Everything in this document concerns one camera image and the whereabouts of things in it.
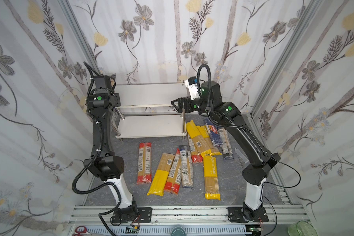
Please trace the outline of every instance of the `black mounting plate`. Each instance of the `black mounting plate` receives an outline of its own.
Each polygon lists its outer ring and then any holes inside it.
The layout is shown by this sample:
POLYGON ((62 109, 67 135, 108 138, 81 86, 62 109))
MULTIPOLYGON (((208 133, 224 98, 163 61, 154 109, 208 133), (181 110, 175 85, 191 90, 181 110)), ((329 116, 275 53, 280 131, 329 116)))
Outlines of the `black mounting plate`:
MULTIPOLYGON (((241 210, 243 209, 242 207, 228 207, 228 219, 230 220, 231 223, 247 223, 247 221, 242 217, 241 210)), ((266 210, 263 207, 259 216, 262 220, 262 222, 269 222, 269 217, 266 214, 266 210)), ((260 222, 259 219, 255 219, 252 222, 260 222)))
MULTIPOLYGON (((152 207, 138 207, 139 211, 139 219, 137 219, 134 224, 137 223, 151 223, 151 217, 152 217, 152 207)), ((125 219, 119 219, 119 216, 116 215, 113 218, 111 218, 111 224, 116 225, 120 223, 128 223, 125 219)))

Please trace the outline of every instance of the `red pasta package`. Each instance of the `red pasta package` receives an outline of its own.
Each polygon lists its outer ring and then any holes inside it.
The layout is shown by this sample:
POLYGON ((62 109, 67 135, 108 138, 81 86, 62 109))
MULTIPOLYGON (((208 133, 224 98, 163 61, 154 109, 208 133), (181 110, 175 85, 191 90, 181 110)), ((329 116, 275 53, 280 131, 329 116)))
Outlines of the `red pasta package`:
POLYGON ((151 143, 140 143, 138 155, 138 180, 136 184, 151 182, 151 143))

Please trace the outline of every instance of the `white arm segment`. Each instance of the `white arm segment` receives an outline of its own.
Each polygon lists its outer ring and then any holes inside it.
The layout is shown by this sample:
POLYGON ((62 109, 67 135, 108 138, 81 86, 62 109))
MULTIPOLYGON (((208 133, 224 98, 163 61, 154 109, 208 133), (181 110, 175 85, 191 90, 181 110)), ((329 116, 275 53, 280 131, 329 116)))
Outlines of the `white arm segment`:
POLYGON ((262 202, 260 199, 262 198, 262 184, 266 181, 264 178, 261 181, 260 186, 250 184, 246 182, 246 196, 245 196, 245 204, 252 210, 257 210, 262 202))
MULTIPOLYGON (((108 179, 105 182, 112 182, 114 183, 118 190, 119 193, 121 194, 121 204, 119 205, 119 208, 126 208, 132 205, 132 194, 129 192, 126 186, 126 182, 124 181, 123 174, 121 174, 121 177, 119 179, 113 178, 113 179, 108 179)), ((114 187, 109 185, 109 188, 114 195, 114 198, 116 202, 118 202, 118 195, 117 192, 115 191, 114 187)))

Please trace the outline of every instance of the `floral wallpaper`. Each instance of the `floral wallpaper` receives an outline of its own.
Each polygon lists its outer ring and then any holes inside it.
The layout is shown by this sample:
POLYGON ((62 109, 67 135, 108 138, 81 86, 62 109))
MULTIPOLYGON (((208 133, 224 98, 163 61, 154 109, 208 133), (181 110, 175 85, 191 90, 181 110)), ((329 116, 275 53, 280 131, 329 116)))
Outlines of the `floral wallpaper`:
POLYGON ((290 197, 319 235, 354 235, 354 1, 321 4, 270 91, 253 118, 302 176, 290 197))
MULTIPOLYGON (((307 0, 69 2, 99 68, 105 74, 116 73, 119 85, 179 83, 208 64, 223 99, 243 112, 251 112, 309 4, 307 0)), ((143 111, 175 112, 168 107, 123 110, 143 111)))
POLYGON ((92 139, 84 60, 57 2, 0 1, 0 235, 66 235, 83 201, 71 183, 92 139))

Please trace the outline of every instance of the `yellow pasta package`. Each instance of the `yellow pasta package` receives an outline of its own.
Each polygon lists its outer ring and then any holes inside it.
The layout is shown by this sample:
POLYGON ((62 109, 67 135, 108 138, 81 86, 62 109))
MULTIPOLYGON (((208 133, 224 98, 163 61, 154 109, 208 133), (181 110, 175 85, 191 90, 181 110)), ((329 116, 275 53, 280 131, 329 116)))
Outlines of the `yellow pasta package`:
POLYGON ((212 141, 210 139, 210 136, 208 135, 207 128, 205 125, 197 125, 197 128, 199 132, 201 133, 203 139, 205 139, 208 147, 210 147, 211 153, 210 156, 215 156, 215 155, 221 155, 219 149, 217 147, 214 147, 212 144, 212 141))
POLYGON ((218 173, 216 169, 215 157, 203 157, 203 172, 205 175, 206 199, 218 199, 220 201, 218 173))
POLYGON ((154 179, 147 195, 155 194, 159 196, 164 195, 164 186, 168 179, 169 171, 171 169, 172 161, 174 159, 173 154, 163 153, 157 167, 154 179))
POLYGON ((194 121, 191 120, 190 122, 186 123, 186 131, 190 135, 202 157, 211 153, 210 147, 194 124, 194 121))

